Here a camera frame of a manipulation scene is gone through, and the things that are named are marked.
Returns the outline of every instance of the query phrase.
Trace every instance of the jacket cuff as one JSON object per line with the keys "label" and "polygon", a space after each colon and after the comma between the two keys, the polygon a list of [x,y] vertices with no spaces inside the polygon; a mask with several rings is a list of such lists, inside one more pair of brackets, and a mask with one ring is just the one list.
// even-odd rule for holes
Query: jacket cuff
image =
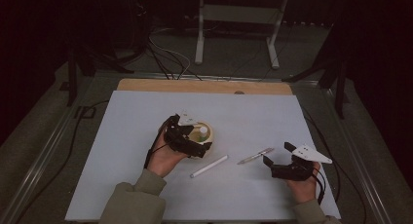
{"label": "jacket cuff", "polygon": [[162,177],[145,168],[137,179],[134,190],[159,196],[165,185],[167,183]]}
{"label": "jacket cuff", "polygon": [[311,200],[293,208],[298,223],[319,223],[327,220],[317,200]]}

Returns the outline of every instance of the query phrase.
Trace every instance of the wire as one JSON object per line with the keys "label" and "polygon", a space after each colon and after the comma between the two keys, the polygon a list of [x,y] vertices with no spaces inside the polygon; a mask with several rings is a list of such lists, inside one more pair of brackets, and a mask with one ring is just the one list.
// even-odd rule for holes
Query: wire
{"label": "wire", "polygon": [[339,168],[343,174],[345,175],[345,177],[349,180],[349,182],[352,184],[353,188],[355,189],[360,201],[361,201],[361,205],[363,208],[363,223],[366,223],[366,219],[367,219],[367,209],[366,209],[366,205],[365,202],[362,198],[362,195],[360,193],[360,191],[358,190],[357,186],[355,185],[355,183],[353,182],[353,180],[349,177],[349,175],[346,173],[346,171],[340,166],[340,164],[338,163],[338,161],[333,157],[331,150],[327,144],[327,141],[325,140],[324,135],[322,134],[321,130],[319,129],[319,127],[316,125],[316,122],[314,121],[314,119],[311,117],[310,113],[308,112],[308,110],[306,108],[304,108],[303,106],[301,106],[301,108],[306,112],[306,114],[309,116],[309,118],[305,118],[306,120],[308,120],[316,129],[317,133],[319,134],[319,138],[321,139],[322,143],[324,144],[325,149],[328,152],[328,155],[330,156],[331,160],[333,160],[333,165],[336,169],[336,173],[337,173],[337,179],[338,179],[338,190],[337,190],[337,197],[335,199],[336,202],[338,202],[338,198],[340,195],[340,189],[341,189],[341,183],[340,183],[340,176],[339,176],[339,172],[338,169]]}
{"label": "wire", "polygon": [[161,63],[161,61],[156,57],[154,50],[150,46],[148,46],[148,50],[149,50],[149,52],[152,53],[152,57],[155,59],[155,61],[157,62],[159,68],[165,74],[167,79],[169,80],[169,75],[168,75],[168,72],[169,72],[171,77],[172,77],[172,80],[173,80],[174,79],[173,73],[171,71],[169,71],[166,67],[164,67],[164,65]]}
{"label": "wire", "polygon": [[155,149],[154,151],[152,151],[151,155],[152,155],[152,154],[154,154],[156,151],[158,151],[158,150],[160,150],[160,149],[162,149],[162,148],[164,148],[164,147],[168,146],[170,143],[172,143],[172,141],[171,141],[171,142],[168,142],[168,143],[165,143],[165,144],[164,144],[164,145],[162,145],[161,147],[159,147],[159,148]]}
{"label": "wire", "polygon": [[322,175],[322,173],[320,173],[318,169],[316,169],[316,168],[313,168],[313,169],[315,169],[318,172],[318,174],[321,175],[321,178],[322,178],[322,181],[323,181],[323,185],[322,185],[321,182],[319,181],[319,179],[315,175],[313,175],[313,178],[315,178],[317,183],[319,184],[319,198],[318,198],[318,201],[319,201],[319,204],[321,204],[322,198],[324,197],[324,194],[325,194],[325,188],[327,187],[327,184],[325,182],[324,175]]}
{"label": "wire", "polygon": [[191,60],[190,60],[187,56],[184,56],[183,54],[180,54],[180,53],[175,52],[175,51],[167,50],[167,49],[164,49],[164,48],[156,45],[156,44],[152,41],[151,37],[149,37],[149,41],[151,42],[152,45],[154,45],[154,46],[155,46],[156,48],[158,48],[159,50],[162,50],[162,51],[165,51],[165,52],[168,52],[168,53],[172,53],[172,54],[176,54],[176,55],[182,56],[183,58],[186,59],[186,61],[188,62],[188,64],[187,64],[187,66],[185,67],[185,69],[179,74],[179,76],[178,76],[178,78],[177,78],[177,80],[179,80],[180,77],[181,77],[181,76],[188,70],[188,68],[191,66]]}
{"label": "wire", "polygon": [[45,186],[43,186],[42,189],[40,189],[40,191],[33,197],[33,199],[25,206],[24,210],[21,212],[18,220],[16,221],[16,223],[19,223],[21,221],[21,219],[24,217],[24,215],[26,214],[26,212],[28,211],[28,209],[34,204],[34,202],[40,197],[40,195],[43,194],[43,192],[55,181],[55,179],[60,175],[60,173],[63,171],[63,169],[66,167],[67,163],[69,162],[70,157],[72,156],[72,152],[73,152],[73,148],[74,148],[74,143],[75,143],[75,139],[76,139],[76,134],[77,134],[77,129],[79,128],[80,122],[83,119],[83,117],[85,116],[85,114],[95,108],[96,106],[98,106],[99,104],[102,103],[107,103],[109,102],[109,100],[104,100],[101,102],[98,102],[90,107],[88,107],[87,109],[85,109],[79,116],[78,121],[76,122],[76,126],[75,126],[75,130],[73,132],[73,136],[70,142],[70,147],[69,147],[69,152],[66,156],[66,159],[64,160],[63,164],[60,166],[60,168],[58,169],[58,171],[55,173],[55,175],[46,183]]}
{"label": "wire", "polygon": [[[165,59],[168,59],[169,61],[171,61],[171,62],[173,62],[173,63],[176,63],[176,64],[180,65],[180,67],[184,68],[182,62],[181,62],[174,54],[170,54],[170,55],[173,56],[175,59],[172,59],[172,58],[170,58],[170,57],[164,56],[164,55],[162,55],[162,54],[160,54],[160,53],[158,53],[158,52],[155,52],[155,51],[154,51],[154,53],[155,53],[156,55],[161,56],[161,57],[163,57],[163,58],[165,58]],[[190,73],[191,75],[197,77],[200,81],[203,80],[203,79],[201,79],[201,77],[199,77],[197,74],[195,74],[195,73],[192,72],[191,70],[187,70],[187,72]]]}

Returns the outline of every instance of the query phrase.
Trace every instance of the white stick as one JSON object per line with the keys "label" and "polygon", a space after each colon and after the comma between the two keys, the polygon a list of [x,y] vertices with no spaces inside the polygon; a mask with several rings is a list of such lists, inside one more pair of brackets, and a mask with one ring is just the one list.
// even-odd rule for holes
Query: white stick
{"label": "white stick", "polygon": [[194,177],[198,176],[199,174],[201,174],[201,173],[209,170],[210,168],[213,168],[213,167],[215,167],[216,165],[224,162],[224,161],[227,160],[227,159],[228,159],[228,155],[225,155],[224,157],[216,160],[215,162],[209,164],[208,166],[206,166],[206,167],[204,167],[204,168],[201,168],[201,169],[197,170],[197,171],[194,172],[194,173],[191,173],[191,175],[189,175],[189,176],[192,177],[192,178],[194,178]]}

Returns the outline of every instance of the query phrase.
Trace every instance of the table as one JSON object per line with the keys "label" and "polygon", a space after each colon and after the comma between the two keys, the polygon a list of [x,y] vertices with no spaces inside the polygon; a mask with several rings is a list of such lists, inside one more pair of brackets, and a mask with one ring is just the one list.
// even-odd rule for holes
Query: table
{"label": "table", "polygon": [[256,8],[240,6],[222,6],[205,4],[200,0],[199,28],[197,50],[195,53],[195,63],[201,64],[204,57],[204,20],[219,20],[233,22],[253,22],[273,24],[274,31],[271,37],[267,38],[267,48],[270,55],[271,66],[279,68],[279,59],[274,47],[277,34],[282,24],[282,16],[288,0],[282,0],[278,8]]}
{"label": "table", "polygon": [[[167,200],[165,221],[294,218],[288,188],[271,177],[261,160],[237,165],[269,146],[277,153],[267,156],[286,165],[290,153],[282,149],[285,141],[312,143],[287,84],[126,79],[111,97],[65,219],[96,221],[114,186],[138,178],[160,123],[174,114],[170,111],[182,108],[200,121],[205,118],[215,138],[207,156],[184,159],[166,177],[168,186],[161,194]],[[190,178],[190,173],[223,155],[229,159]],[[340,217],[329,185],[321,207]]]}

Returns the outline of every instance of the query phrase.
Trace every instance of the dark background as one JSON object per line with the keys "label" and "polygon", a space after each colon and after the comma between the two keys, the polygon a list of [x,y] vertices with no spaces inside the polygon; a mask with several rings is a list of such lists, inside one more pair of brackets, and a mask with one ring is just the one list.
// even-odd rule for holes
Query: dark background
{"label": "dark background", "polygon": [[[131,25],[124,15],[129,2],[113,1],[0,0],[1,143],[54,82],[55,70],[67,61],[68,35],[100,52],[130,46],[125,42],[133,32],[125,30]],[[271,0],[210,1],[272,4]],[[158,23],[175,28],[185,28],[190,22],[184,16],[198,13],[198,0],[144,4]],[[331,27],[317,62],[346,58],[348,77],[411,187],[412,15],[413,0],[289,0],[284,14],[288,25]]]}

